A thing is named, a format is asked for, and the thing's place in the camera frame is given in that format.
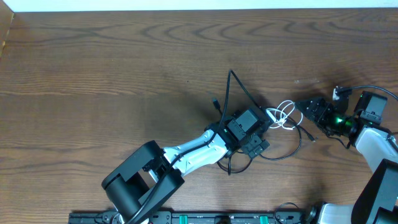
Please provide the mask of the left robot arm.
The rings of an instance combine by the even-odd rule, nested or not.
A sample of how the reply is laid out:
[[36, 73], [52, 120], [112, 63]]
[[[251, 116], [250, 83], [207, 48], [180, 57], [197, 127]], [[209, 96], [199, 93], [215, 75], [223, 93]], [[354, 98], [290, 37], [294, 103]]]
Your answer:
[[187, 174], [238, 150], [251, 159], [257, 157], [269, 147], [262, 135], [275, 121], [270, 112], [249, 108], [223, 115], [200, 137], [178, 146], [160, 147], [149, 141], [115, 168], [101, 186], [124, 223], [141, 223], [182, 186]]

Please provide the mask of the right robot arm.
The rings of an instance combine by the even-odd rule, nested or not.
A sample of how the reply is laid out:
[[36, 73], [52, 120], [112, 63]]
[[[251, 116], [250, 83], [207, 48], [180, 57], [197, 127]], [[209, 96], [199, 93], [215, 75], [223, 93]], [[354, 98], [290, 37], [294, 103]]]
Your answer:
[[333, 100], [315, 97], [296, 102], [296, 108], [328, 138], [349, 139], [365, 159], [372, 176], [352, 205], [323, 203], [312, 223], [397, 223], [397, 143], [381, 126], [385, 96], [362, 92], [352, 115], [347, 115], [351, 88], [335, 88]]

